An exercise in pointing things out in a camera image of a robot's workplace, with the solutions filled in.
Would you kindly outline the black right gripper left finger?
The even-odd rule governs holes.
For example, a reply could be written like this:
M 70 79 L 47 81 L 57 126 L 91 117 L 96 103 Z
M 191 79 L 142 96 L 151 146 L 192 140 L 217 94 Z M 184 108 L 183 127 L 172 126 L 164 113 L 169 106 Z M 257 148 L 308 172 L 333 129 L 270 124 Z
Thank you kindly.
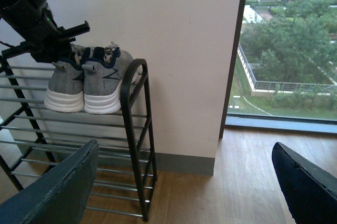
M 1 223 L 80 223 L 96 177 L 91 140 L 1 204 Z

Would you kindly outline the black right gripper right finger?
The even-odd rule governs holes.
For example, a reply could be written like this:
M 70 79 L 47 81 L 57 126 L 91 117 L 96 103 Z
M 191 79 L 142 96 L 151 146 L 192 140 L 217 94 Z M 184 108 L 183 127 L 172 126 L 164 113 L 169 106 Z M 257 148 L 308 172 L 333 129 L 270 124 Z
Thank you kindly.
M 272 162 L 296 223 L 336 223 L 336 177 L 281 142 Z

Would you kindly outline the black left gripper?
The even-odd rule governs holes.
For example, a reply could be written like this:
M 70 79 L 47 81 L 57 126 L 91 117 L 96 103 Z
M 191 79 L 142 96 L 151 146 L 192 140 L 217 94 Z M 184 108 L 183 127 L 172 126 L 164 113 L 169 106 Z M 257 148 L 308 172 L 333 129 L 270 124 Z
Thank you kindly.
M 77 35 L 90 31 L 87 21 L 69 29 L 58 27 L 47 5 L 40 9 L 2 8 L 1 18 L 24 38 L 19 45 L 8 45 L 9 48 L 2 51 L 6 59 L 30 53 L 38 63 L 55 62 L 59 57 L 69 55 L 71 42 Z

